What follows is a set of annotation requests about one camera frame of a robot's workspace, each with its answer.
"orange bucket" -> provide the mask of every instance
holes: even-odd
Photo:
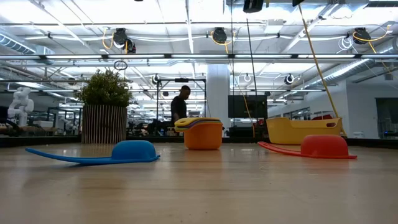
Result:
[[[218,149],[223,143],[223,123],[203,123],[184,131],[189,149]]]

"yellow basket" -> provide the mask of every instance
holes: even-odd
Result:
[[[274,144],[301,144],[312,134],[340,135],[341,118],[315,121],[291,121],[287,118],[267,119],[269,140]]]

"ceiling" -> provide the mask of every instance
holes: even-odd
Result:
[[[303,16],[309,25],[317,54],[350,54],[353,48],[342,50],[339,42],[341,43],[347,33],[352,34],[355,27],[365,27],[371,37],[376,38],[383,36],[387,25],[390,25],[386,37],[375,42],[375,46],[396,36],[397,7],[366,7],[368,1],[360,0],[347,2],[353,3],[330,7],[323,1],[308,0],[302,4]],[[224,45],[217,45],[211,37],[206,36],[211,34],[215,27],[224,27],[229,40],[232,40],[231,33],[235,33],[233,43],[228,45],[229,54],[250,54],[251,50],[254,54],[310,54],[307,37],[302,34],[303,22],[300,12],[297,7],[292,7],[289,1],[271,1],[270,8],[265,8],[264,5],[261,12],[254,14],[243,13],[242,8],[242,1],[238,0],[233,1],[232,6],[229,0],[226,4],[222,0],[97,0],[95,3],[91,0],[44,0],[41,3],[33,0],[3,0],[0,2],[0,32],[12,34],[27,44],[45,46],[54,54],[123,54],[123,50],[116,47],[107,49],[102,41],[105,37],[105,44],[111,45],[112,33],[116,28],[123,27],[134,41],[137,54],[225,54]],[[319,15],[322,15],[323,19],[317,19]],[[358,52],[370,49],[367,44],[353,44],[353,47]],[[0,45],[0,55],[11,54],[18,53]],[[134,81],[137,84],[136,88],[151,88],[148,83],[155,74],[164,78],[205,78],[209,63],[189,60],[171,66],[159,66],[160,63],[166,62],[158,60],[157,65],[150,67],[129,67],[123,75]],[[20,67],[24,64],[18,60],[7,63]],[[107,66],[102,63],[104,62],[98,62],[92,67],[66,67],[60,71],[57,71],[59,67],[49,66],[47,72],[54,73],[54,80],[70,77],[90,78],[95,70],[105,70]],[[334,65],[336,64],[322,63],[321,68],[326,70]],[[45,74],[44,67],[40,65],[25,69],[39,76]],[[312,62],[254,64],[259,88],[287,88],[284,86],[286,75],[291,73],[300,76],[300,82],[305,82],[313,78],[315,70]],[[253,87],[252,78],[249,82],[244,79],[246,75],[253,74],[250,61],[236,62],[234,74],[241,88]],[[175,89],[179,86],[170,84],[169,87]],[[79,89],[81,84],[62,84],[58,87],[72,90]],[[59,95],[72,98],[68,93]],[[135,96],[142,100],[150,100],[142,93],[136,93]]]

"table surface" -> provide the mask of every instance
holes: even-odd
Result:
[[[155,162],[85,167],[0,149],[0,223],[398,223],[398,150],[351,147],[358,160],[331,160],[256,144],[155,146]],[[99,157],[112,147],[34,148]]]

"person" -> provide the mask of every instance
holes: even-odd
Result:
[[[187,117],[187,104],[185,100],[188,99],[191,94],[191,89],[184,85],[181,87],[180,94],[176,96],[172,101],[172,124],[181,118]]]

